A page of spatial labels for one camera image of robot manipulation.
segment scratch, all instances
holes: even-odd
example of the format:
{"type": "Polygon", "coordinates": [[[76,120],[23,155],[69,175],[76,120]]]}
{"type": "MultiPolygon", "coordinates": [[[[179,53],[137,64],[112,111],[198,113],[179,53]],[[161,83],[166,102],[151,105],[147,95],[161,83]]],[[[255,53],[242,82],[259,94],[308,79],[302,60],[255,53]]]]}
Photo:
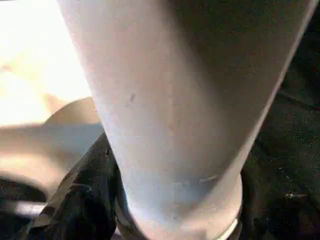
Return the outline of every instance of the scratch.
{"type": "Polygon", "coordinates": [[[211,181],[211,180],[214,180],[218,178],[218,175],[213,175],[213,176],[210,176],[210,177],[207,177],[207,178],[201,178],[199,180],[200,183],[204,183],[204,182],[208,182],[208,181],[211,181]]]}

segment gray cylindrical shaft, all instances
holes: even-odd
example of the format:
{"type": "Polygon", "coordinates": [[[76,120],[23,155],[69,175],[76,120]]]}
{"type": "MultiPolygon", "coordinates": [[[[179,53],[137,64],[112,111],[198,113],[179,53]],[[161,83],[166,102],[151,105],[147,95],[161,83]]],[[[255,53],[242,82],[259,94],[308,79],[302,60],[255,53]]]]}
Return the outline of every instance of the gray cylindrical shaft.
{"type": "Polygon", "coordinates": [[[151,240],[223,235],[316,1],[59,4],[140,231],[151,240]]]}

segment black fabric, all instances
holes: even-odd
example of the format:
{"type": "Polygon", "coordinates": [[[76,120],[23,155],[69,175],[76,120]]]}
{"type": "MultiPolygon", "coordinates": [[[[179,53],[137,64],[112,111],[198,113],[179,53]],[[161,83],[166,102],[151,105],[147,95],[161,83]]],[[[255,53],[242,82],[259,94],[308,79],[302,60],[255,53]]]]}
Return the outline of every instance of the black fabric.
{"type": "Polygon", "coordinates": [[[118,166],[103,134],[63,179],[28,239],[110,239],[116,229],[118,177],[118,166]]]}

